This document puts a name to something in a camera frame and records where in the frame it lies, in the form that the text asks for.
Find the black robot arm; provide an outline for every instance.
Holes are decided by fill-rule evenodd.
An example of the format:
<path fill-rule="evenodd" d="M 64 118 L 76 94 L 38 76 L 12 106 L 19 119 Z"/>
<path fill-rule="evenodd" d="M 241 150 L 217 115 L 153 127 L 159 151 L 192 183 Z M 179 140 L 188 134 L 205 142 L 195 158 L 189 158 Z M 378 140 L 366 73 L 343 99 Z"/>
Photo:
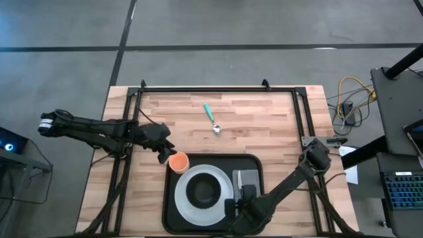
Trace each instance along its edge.
<path fill-rule="evenodd" d="M 250 235 L 258 233 L 270 222 L 276 206 L 301 183 L 311 182 L 309 190 L 315 191 L 317 196 L 334 218 L 335 223 L 343 233 L 354 233 L 346 222 L 339 216 L 328 198 L 319 192 L 319 185 L 314 180 L 317 174 L 325 174 L 330 167 L 329 150 L 317 139 L 312 141 L 299 157 L 299 164 L 285 180 L 268 194 L 256 197 L 256 188 L 253 185 L 244 185 L 241 190 L 241 199 L 225 201 L 226 216 L 232 221 L 229 226 L 235 235 Z"/>
<path fill-rule="evenodd" d="M 134 143 L 144 149 L 159 152 L 158 159 L 164 163 L 175 154 L 174 145 L 166 138 L 171 134 L 165 124 L 138 126 L 134 120 L 93 120 L 76 117 L 64 110 L 55 110 L 41 115 L 38 131 L 42 136 L 67 136 L 84 141 L 91 147 L 101 147 L 113 155 L 126 153 L 127 145 Z"/>

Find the teal spoon handle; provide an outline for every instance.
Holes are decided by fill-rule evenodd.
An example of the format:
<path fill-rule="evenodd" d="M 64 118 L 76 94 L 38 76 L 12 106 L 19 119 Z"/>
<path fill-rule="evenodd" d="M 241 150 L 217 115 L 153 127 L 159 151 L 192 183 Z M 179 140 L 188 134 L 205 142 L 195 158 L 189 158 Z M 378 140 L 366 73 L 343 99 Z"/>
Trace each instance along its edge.
<path fill-rule="evenodd" d="M 209 115 L 210 120 L 212 122 L 214 122 L 214 117 L 213 117 L 213 114 L 212 114 L 212 112 L 211 112 L 211 110 L 209 108 L 209 104 L 204 103 L 204 109 L 206 109 L 207 115 Z"/>

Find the metal spoon head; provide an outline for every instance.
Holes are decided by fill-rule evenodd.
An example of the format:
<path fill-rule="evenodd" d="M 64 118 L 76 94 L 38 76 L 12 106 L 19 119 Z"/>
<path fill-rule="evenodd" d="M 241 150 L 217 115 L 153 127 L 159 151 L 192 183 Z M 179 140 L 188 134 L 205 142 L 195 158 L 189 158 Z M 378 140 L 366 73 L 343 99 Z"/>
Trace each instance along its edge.
<path fill-rule="evenodd" d="M 215 134 L 220 134 L 220 132 L 222 131 L 222 129 L 220 128 L 220 126 L 218 126 L 218 125 L 216 125 L 216 124 L 213 124 L 213 132 L 215 133 Z"/>

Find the keyboard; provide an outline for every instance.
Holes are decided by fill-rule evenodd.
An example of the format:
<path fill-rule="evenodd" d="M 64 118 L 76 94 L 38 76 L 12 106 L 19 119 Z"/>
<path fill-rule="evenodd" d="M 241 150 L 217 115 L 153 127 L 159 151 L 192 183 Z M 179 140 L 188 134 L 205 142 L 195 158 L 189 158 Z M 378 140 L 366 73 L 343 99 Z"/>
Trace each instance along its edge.
<path fill-rule="evenodd" d="M 382 173 L 393 210 L 423 210 L 423 171 Z"/>

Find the black bowl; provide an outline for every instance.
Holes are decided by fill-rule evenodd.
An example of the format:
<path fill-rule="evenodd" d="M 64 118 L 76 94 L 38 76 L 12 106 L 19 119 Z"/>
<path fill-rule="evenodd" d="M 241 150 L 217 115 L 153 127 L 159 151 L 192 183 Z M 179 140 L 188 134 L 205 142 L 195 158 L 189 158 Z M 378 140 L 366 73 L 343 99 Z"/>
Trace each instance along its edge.
<path fill-rule="evenodd" d="M 194 175 L 186 185 L 186 197 L 196 208 L 212 207 L 219 200 L 220 194 L 219 181 L 208 173 Z"/>

